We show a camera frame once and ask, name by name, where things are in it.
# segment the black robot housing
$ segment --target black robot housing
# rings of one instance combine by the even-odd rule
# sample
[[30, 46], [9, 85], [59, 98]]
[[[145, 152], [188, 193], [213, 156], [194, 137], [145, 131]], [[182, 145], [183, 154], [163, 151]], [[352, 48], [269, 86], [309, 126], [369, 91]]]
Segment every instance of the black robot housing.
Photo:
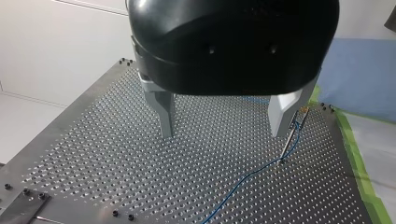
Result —
[[320, 71], [338, 0], [130, 0], [139, 70], [194, 95], [297, 91]]

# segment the blue panel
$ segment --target blue panel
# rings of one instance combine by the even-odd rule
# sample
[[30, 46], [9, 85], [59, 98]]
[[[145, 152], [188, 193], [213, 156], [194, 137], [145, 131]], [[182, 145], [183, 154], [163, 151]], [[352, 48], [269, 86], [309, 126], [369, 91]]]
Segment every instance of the blue panel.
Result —
[[334, 39], [318, 85], [321, 102], [396, 121], [396, 41]]

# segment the blue wire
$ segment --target blue wire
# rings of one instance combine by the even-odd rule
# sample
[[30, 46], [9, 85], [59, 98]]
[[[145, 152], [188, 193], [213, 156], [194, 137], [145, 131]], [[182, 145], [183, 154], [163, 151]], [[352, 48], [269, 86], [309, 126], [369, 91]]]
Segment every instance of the blue wire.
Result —
[[251, 172], [250, 174], [246, 175], [243, 179], [241, 179], [241, 180], [235, 185], [235, 187], [233, 187], [233, 190], [231, 190], [231, 192], [227, 195], [227, 197], [225, 197], [225, 199], [222, 201], [222, 203], [215, 209], [215, 211], [213, 211], [213, 213], [212, 213], [207, 219], [205, 219], [205, 221], [202, 222], [202, 224], [206, 224], [206, 223], [207, 223], [207, 222], [208, 222], [208, 221], [220, 210], [220, 208], [231, 198], [231, 196], [233, 196], [233, 193], [236, 191], [236, 189], [237, 189], [246, 179], [248, 179], [251, 175], [255, 175], [255, 174], [257, 174], [258, 172], [262, 171], [263, 169], [267, 168], [268, 166], [270, 166], [270, 165], [276, 163], [277, 161], [281, 161], [281, 160], [287, 158], [287, 157], [290, 155], [290, 153], [291, 153], [292, 151], [294, 151], [294, 149], [295, 149], [296, 146], [297, 146], [298, 141], [300, 140], [300, 130], [301, 130], [301, 129], [300, 129], [300, 124], [299, 124], [297, 121], [296, 121], [295, 125], [296, 125], [296, 129], [297, 129], [297, 138], [296, 138], [296, 140], [294, 141], [293, 146], [291, 147], [291, 149], [289, 150], [289, 152], [286, 153], [285, 156], [280, 157], [280, 158], [277, 158], [277, 159], [275, 159], [275, 160], [269, 162], [268, 164], [264, 165], [262, 168], [260, 168], [260, 169], [258, 169], [258, 170], [256, 170], [256, 171]]

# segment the white floor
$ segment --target white floor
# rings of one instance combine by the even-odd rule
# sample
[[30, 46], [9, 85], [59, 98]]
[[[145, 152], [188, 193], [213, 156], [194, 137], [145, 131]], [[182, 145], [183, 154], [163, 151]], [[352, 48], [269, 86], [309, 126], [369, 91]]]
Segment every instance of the white floor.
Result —
[[346, 114], [375, 194], [396, 223], [396, 125]]
[[0, 93], [0, 163], [9, 162], [62, 111]]

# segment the metal pegboard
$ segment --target metal pegboard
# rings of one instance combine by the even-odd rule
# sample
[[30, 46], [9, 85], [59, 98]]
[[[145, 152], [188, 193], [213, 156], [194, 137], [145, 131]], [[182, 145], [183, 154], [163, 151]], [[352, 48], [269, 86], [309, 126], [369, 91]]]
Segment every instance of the metal pegboard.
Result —
[[[117, 64], [0, 170], [0, 183], [46, 191], [40, 216], [63, 223], [200, 223], [280, 155], [286, 136], [272, 137], [267, 105], [245, 97], [178, 95], [176, 108], [175, 137], [162, 139], [134, 64]], [[312, 109], [287, 162], [246, 181], [212, 223], [371, 223], [333, 117]], [[10, 194], [0, 190], [0, 206]]]

